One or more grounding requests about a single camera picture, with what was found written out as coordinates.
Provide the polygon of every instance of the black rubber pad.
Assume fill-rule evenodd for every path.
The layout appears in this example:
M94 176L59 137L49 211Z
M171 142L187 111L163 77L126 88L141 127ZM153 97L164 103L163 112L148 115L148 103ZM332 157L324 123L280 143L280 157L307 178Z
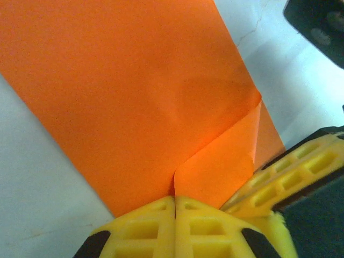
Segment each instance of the black rubber pad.
M100 231L89 236L76 252L74 258L99 258L109 237L109 231Z
M281 258L262 233L251 228L243 228L241 234L246 239L256 258Z
M312 133L310 136L308 136L305 139L303 139L298 144L296 144L293 147L291 147L290 149L288 149L286 152L282 153L278 157L276 157L273 160L271 160L268 163L266 163L264 165L264 167L262 168L262 170L267 169L272 164L274 164L275 162L277 162L278 160L280 160L281 158L283 158L287 154L291 153L292 151L294 151L295 149L297 149L298 147L300 147L301 145L305 144L308 141L314 140L316 138L322 137L322 136L327 135L327 134L335 134L335 133L340 133L340 132L344 133L344 126L340 126L340 127L331 126L331 127L321 128L321 129L317 130L316 132Z
M300 258L344 257L344 175L284 207Z

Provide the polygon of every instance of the orange sheet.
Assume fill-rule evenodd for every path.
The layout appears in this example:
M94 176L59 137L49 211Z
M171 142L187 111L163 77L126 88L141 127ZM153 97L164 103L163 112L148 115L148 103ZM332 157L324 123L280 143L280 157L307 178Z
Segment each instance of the orange sheet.
M228 192L252 174L261 96L212 0L3 0L0 15L0 72L115 216L173 193L176 170L182 193L183 167ZM199 150L234 169L208 181L188 165Z

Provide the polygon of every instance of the white table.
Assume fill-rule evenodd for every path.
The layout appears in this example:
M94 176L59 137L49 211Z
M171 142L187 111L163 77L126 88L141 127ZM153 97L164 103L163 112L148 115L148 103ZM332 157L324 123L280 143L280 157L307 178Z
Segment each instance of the white table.
M286 0L216 0L283 142L344 125L344 70L283 17ZM113 217L0 78L0 257L72 257Z

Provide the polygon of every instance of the scratch mark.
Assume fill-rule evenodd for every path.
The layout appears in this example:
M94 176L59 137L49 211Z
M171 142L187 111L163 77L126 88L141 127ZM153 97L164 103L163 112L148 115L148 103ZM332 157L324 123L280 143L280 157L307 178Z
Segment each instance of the scratch mark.
M267 7L268 3L270 3L270 0L267 0L264 5L262 5L262 8Z
M82 225L82 226L70 227L68 229L75 229L75 228L80 228L80 227L93 227L93 224L86 224L86 225ZM58 231L61 231L61 230L65 230L65 229L66 228L60 228L58 230L45 231L45 232L42 232L42 233L37 233L37 234L31 235L31 236L28 236L26 238L20 238L20 239L18 239L15 242L7 242L7 243L5 243L5 245L6 246L15 246L18 242L22 242L22 241L30 240L30 239L33 239L33 238L37 238L37 237L40 237L42 235L52 234L52 233L55 233L55 232L58 232Z
M239 39L239 42L238 42L238 44L236 45L236 47L239 47L239 45L241 44L241 42L242 42L247 36L251 35L253 32L255 32L255 31L257 30L258 25L259 25L259 23L261 22L262 18L263 18L263 15L261 15L261 17L260 17L259 20L257 21L255 28L254 28L253 30L251 30L250 32L246 33L244 36L242 36L242 37Z

